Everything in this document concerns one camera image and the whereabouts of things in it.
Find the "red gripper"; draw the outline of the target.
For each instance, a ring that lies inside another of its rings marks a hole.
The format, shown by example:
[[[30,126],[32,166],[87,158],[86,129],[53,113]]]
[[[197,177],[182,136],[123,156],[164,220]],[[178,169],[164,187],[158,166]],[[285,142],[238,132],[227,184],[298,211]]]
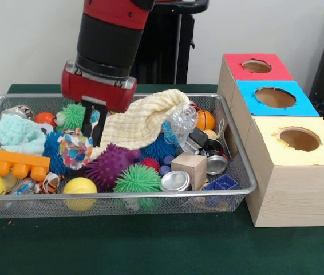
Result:
[[[111,80],[89,74],[76,65],[67,61],[61,77],[61,92],[63,97],[74,101],[93,98],[105,102],[108,110],[125,112],[136,90],[137,80],[128,77],[126,80]],[[92,107],[86,106],[81,132],[85,137],[91,137]],[[93,128],[93,147],[100,145],[106,121],[106,109],[99,112],[97,124]]]

